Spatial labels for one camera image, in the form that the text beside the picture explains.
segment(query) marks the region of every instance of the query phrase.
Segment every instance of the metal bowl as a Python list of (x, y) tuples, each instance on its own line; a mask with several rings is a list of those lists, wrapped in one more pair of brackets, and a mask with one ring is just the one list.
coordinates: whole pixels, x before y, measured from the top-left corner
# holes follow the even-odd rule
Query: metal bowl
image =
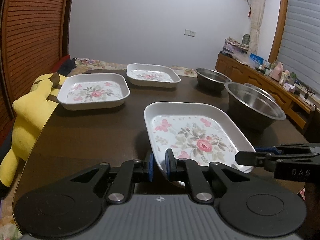
[(197, 68), (195, 71), (198, 74), (199, 85), (216, 92), (221, 92), (224, 90), (224, 84), (232, 81), (224, 74), (221, 74), (215, 70)]
[(260, 93), (264, 94), (265, 96), (269, 97), (272, 101), (274, 101), (274, 102), (276, 101), (267, 91), (265, 91), (265, 90), (263, 90), (261, 88), (258, 88), (257, 86), (252, 85), (250, 83), (244, 83), (244, 85), (257, 90), (258, 92), (260, 92)]
[(239, 124), (263, 131), (274, 121), (284, 120), (285, 113), (269, 97), (235, 82), (225, 84), (229, 93), (229, 115)]

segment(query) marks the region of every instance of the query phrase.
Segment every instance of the silver bolt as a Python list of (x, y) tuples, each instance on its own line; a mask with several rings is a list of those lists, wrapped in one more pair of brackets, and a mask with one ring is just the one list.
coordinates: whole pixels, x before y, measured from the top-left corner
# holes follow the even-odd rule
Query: silver bolt
[(201, 192), (196, 195), (196, 198), (202, 201), (208, 201), (212, 199), (212, 195), (210, 193)]
[(124, 195), (122, 195), (121, 193), (112, 193), (108, 196), (108, 199), (118, 202), (124, 199)]

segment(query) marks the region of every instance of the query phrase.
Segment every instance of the curtain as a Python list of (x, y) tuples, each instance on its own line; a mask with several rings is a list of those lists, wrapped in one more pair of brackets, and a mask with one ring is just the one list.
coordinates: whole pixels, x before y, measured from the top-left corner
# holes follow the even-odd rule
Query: curtain
[(248, 55), (257, 54), (259, 32), (266, 0), (251, 0), (251, 30)]

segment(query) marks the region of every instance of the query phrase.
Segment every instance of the square tray with rounded corners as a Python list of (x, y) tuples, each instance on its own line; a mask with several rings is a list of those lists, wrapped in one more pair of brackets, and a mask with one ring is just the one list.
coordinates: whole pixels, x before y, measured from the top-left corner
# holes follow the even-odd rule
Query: square tray with rounded corners
[(117, 107), (130, 95), (122, 75), (94, 73), (71, 76), (63, 83), (58, 101), (68, 110)]
[(174, 88), (180, 77), (169, 67), (148, 64), (129, 64), (127, 76), (137, 86)]
[(146, 107), (144, 119), (156, 163), (165, 175), (165, 150), (175, 158), (188, 158), (199, 165), (221, 162), (245, 173), (251, 166), (238, 165), (239, 151), (254, 147), (230, 117), (215, 106), (197, 103), (156, 102)]

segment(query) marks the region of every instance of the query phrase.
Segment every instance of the black circular disc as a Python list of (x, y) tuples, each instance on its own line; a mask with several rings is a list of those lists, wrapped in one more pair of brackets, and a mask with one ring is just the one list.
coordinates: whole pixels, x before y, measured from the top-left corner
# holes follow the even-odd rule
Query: black circular disc
[(219, 202), (219, 211), (237, 230), (270, 238), (295, 232), (306, 216), (304, 202), (277, 186), (263, 188), (261, 193), (252, 188), (230, 188)]
[(39, 238), (67, 237), (91, 226), (102, 211), (93, 192), (46, 193), (31, 191), (14, 208), (23, 233)]

